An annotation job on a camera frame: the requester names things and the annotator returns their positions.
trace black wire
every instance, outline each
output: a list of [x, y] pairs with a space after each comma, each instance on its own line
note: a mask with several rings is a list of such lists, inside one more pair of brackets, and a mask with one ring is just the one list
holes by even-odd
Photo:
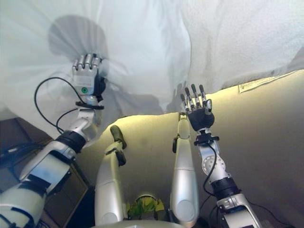
[[277, 222], [279, 222], [279, 223], [281, 223], [281, 224], [283, 224], [283, 225], [287, 225], [287, 226], [290, 226], [290, 227], [294, 227], [294, 226], [292, 226], [292, 225], [289, 224], [289, 223], [284, 223], [284, 222], [280, 221], [280, 220], [274, 215], [274, 213], [272, 213], [271, 210], [267, 209], [266, 207], [261, 206], [261, 205], [258, 205], [258, 204], [255, 204], [255, 203], [252, 203], [252, 202], [250, 202], [248, 199], [247, 199], [247, 201], [248, 201], [250, 204], [254, 205], [254, 206], [257, 206], [257, 207], [260, 207], [260, 208], [263, 208], [264, 210], [266, 210], [269, 214], [271, 214], [271, 216], [272, 216]]
[[208, 216], [208, 226], [209, 226], [209, 228], [212, 228], [212, 225], [211, 225], [211, 217], [212, 217], [213, 211], [214, 211], [217, 207], [218, 207], [218, 206], [215, 205], [215, 206], [212, 208], [211, 212], [209, 213], [209, 216]]
[[63, 114], [57, 119], [57, 121], [56, 121], [56, 129], [57, 129], [57, 131], [58, 131], [59, 133], [63, 133], [63, 130], [62, 130], [60, 127], [58, 127], [58, 124], [59, 124], [59, 121], [61, 120], [61, 118], [64, 117], [66, 114], [69, 114], [69, 113], [71, 113], [71, 112], [73, 112], [73, 111], [75, 111], [75, 110], [77, 110], [77, 108], [74, 108], [74, 109], [72, 109], [72, 110], [70, 110], [70, 111], [67, 111], [66, 113], [63, 113]]
[[217, 156], [217, 153], [216, 153], [215, 149], [214, 149], [209, 143], [206, 143], [206, 144], [207, 144], [207, 145], [213, 150], [213, 152], [214, 152], [214, 162], [213, 162], [213, 165], [212, 165], [212, 168], [211, 168], [209, 174], [207, 175], [207, 177], [206, 177], [206, 179], [205, 179], [205, 181], [204, 181], [203, 188], [204, 188], [204, 191], [205, 191], [206, 193], [208, 193], [208, 194], [211, 195], [211, 196], [215, 196], [213, 193], [209, 192], [209, 191], [206, 189], [206, 183], [207, 183], [207, 181], [209, 180], [209, 178], [210, 178], [210, 176], [211, 176], [211, 174], [212, 174], [212, 172], [213, 172], [213, 170], [214, 170], [214, 168], [215, 168], [215, 165], [216, 165], [216, 163], [217, 163], [217, 158], [218, 158], [218, 156]]
[[211, 195], [209, 195], [204, 202], [201, 204], [201, 206], [199, 207], [199, 211], [203, 208], [204, 204], [210, 199]]
[[39, 107], [38, 107], [38, 104], [37, 104], [37, 92], [38, 92], [40, 86], [42, 86], [42, 84], [44, 84], [45, 82], [47, 82], [47, 81], [49, 81], [49, 80], [52, 80], [52, 79], [59, 79], [59, 80], [62, 80], [62, 81], [64, 81], [64, 82], [68, 83], [68, 84], [72, 87], [72, 89], [74, 90], [74, 92], [76, 93], [76, 95], [77, 95], [77, 97], [79, 98], [79, 100], [80, 100], [82, 103], [84, 103], [84, 104], [85, 104], [85, 102], [81, 99], [80, 95], [77, 93], [76, 89], [72, 86], [72, 84], [69, 83], [68, 81], [66, 81], [66, 80], [63, 79], [63, 78], [60, 78], [60, 77], [49, 77], [49, 78], [47, 78], [47, 79], [45, 79], [45, 80], [43, 80], [42, 82], [39, 83], [39, 85], [36, 87], [36, 90], [35, 90], [35, 93], [34, 93], [34, 103], [35, 103], [35, 107], [36, 107], [37, 111], [39, 112], [39, 114], [42, 116], [42, 118], [43, 118], [45, 121], [47, 121], [50, 125], [56, 127], [57, 130], [59, 129], [59, 130], [63, 131], [60, 127], [58, 127], [58, 126], [56, 126], [55, 124], [53, 124], [52, 122], [50, 122], [50, 121], [42, 114], [42, 112], [40, 111], [40, 109], [39, 109]]

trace white tag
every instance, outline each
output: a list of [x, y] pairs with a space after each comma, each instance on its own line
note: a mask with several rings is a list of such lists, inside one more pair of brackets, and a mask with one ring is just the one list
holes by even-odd
[[75, 75], [74, 82], [76, 86], [93, 87], [94, 78], [88, 76]]

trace white sheet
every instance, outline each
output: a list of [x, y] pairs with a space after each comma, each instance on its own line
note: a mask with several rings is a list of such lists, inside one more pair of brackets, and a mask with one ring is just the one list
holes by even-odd
[[[72, 61], [95, 52], [107, 78], [100, 132], [120, 116], [180, 111], [186, 83], [213, 93], [304, 68], [303, 12], [300, 0], [3, 1], [2, 102], [56, 137], [34, 107], [34, 90], [50, 76], [70, 80]], [[61, 81], [38, 94], [52, 122], [75, 101]], [[74, 118], [71, 113], [60, 126]]]
[[[173, 0], [10, 0], [2, 2], [1, 23], [3, 101], [54, 138], [58, 133], [36, 111], [33, 94], [48, 77], [70, 80], [72, 62], [80, 55], [94, 52], [104, 58], [100, 131], [124, 115], [162, 114], [175, 86], [187, 80], [190, 40]], [[38, 93], [38, 105], [53, 123], [75, 101], [59, 80]], [[68, 127], [75, 114], [60, 126]]]

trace robot forearm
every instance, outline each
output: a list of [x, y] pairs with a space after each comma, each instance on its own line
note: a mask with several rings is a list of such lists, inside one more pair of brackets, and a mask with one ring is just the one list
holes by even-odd
[[[34, 227], [47, 195], [57, 192], [70, 175], [70, 164], [83, 146], [98, 137], [101, 124], [103, 79], [98, 79], [100, 59], [95, 55], [81, 57], [73, 66], [77, 93], [82, 97], [77, 119], [69, 130], [50, 142], [22, 170], [20, 183], [0, 195], [0, 227]], [[82, 82], [91, 82], [84, 87]]]

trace green sticker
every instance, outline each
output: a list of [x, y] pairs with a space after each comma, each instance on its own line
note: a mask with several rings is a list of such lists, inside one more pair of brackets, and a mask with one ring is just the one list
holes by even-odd
[[84, 94], [86, 94], [86, 93], [87, 93], [87, 88], [83, 87], [83, 88], [81, 89], [81, 92], [83, 92]]

